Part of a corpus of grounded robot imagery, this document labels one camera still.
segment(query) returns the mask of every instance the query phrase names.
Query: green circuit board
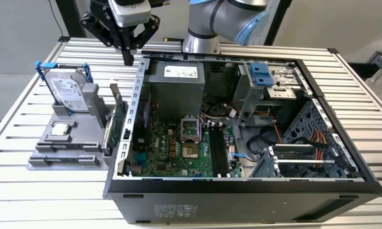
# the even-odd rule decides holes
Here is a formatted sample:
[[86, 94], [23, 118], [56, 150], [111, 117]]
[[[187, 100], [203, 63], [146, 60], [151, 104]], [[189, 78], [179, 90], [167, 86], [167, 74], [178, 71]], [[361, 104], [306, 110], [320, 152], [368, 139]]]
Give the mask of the green circuit board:
[[[213, 177], [213, 162], [207, 125], [202, 125], [202, 141], [198, 144], [181, 142], [181, 123], [155, 122], [151, 130], [151, 145], [143, 177]], [[233, 129], [223, 129], [225, 138], [233, 137]], [[239, 163], [230, 172], [241, 177]]]

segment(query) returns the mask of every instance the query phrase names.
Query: case label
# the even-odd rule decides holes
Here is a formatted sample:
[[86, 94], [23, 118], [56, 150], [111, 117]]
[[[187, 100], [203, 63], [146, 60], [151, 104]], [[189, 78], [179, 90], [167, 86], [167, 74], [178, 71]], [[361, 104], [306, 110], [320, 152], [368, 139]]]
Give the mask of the case label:
[[155, 204], [155, 216], [160, 218], [195, 217], [198, 204]]
[[164, 77], [198, 78], [198, 68], [189, 66], [166, 66]]

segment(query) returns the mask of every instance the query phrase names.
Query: side panel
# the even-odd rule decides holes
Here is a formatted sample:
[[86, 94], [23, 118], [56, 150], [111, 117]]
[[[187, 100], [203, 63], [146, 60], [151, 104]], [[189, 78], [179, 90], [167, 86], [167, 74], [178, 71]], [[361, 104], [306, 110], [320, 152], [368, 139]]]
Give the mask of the side panel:
[[330, 219], [373, 199], [348, 193], [111, 193], [128, 223], [274, 223]]

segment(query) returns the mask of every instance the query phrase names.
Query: motherboard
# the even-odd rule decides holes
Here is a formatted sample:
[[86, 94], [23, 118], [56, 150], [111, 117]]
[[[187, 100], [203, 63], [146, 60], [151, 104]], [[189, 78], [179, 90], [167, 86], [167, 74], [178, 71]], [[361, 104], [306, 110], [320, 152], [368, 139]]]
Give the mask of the motherboard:
[[[135, 154], [134, 176], [143, 177], [217, 177], [214, 174], [218, 161], [226, 163], [226, 176], [241, 177], [239, 162], [231, 157], [235, 141], [230, 126], [221, 127], [217, 134], [222, 141], [210, 144], [210, 125], [199, 124], [201, 141], [182, 139], [182, 131], [190, 129], [190, 123], [155, 122], [151, 129], [151, 144], [146, 153]], [[223, 150], [213, 157], [213, 148]]]

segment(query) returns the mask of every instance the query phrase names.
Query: sticker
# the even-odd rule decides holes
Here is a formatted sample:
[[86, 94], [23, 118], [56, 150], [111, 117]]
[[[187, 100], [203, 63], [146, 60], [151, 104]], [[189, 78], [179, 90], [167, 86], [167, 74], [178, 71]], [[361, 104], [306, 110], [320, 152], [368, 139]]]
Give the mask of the sticker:
[[197, 216], [198, 204], [155, 204], [155, 216], [190, 218]]
[[235, 118], [235, 115], [237, 115], [237, 111], [235, 111], [235, 109], [233, 109], [231, 112], [230, 112], [230, 117]]
[[72, 79], [52, 79], [62, 104], [72, 111], [88, 111], [79, 84]]
[[198, 78], [198, 68], [189, 66], [166, 66], [164, 77]]

